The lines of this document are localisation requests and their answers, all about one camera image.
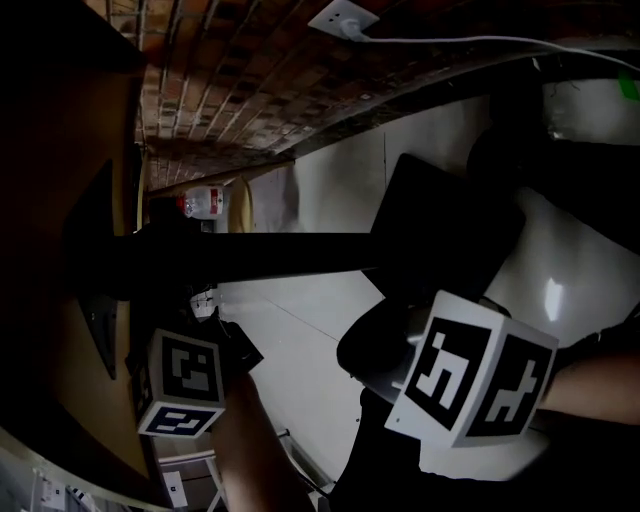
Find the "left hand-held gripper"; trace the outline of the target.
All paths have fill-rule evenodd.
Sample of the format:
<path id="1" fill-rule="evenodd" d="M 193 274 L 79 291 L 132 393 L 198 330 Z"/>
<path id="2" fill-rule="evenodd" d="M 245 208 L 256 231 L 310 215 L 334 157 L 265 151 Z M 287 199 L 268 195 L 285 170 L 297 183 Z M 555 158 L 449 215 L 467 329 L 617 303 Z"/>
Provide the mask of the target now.
<path id="1" fill-rule="evenodd" d="M 225 411 L 225 385 L 262 360 L 234 322 L 211 317 L 186 334 L 157 328 L 132 374 L 138 433 L 200 437 Z"/>

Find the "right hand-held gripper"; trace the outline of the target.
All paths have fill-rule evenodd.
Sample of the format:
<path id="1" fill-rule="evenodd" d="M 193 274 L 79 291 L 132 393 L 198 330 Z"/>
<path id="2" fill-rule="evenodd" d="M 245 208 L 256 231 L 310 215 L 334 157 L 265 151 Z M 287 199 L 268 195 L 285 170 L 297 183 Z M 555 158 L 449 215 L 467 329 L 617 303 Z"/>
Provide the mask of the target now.
<path id="1" fill-rule="evenodd" d="M 390 403 L 384 426 L 441 448 L 509 443 L 531 423 L 559 342 L 446 291 L 427 306 L 385 299 L 338 344 L 339 365 Z"/>

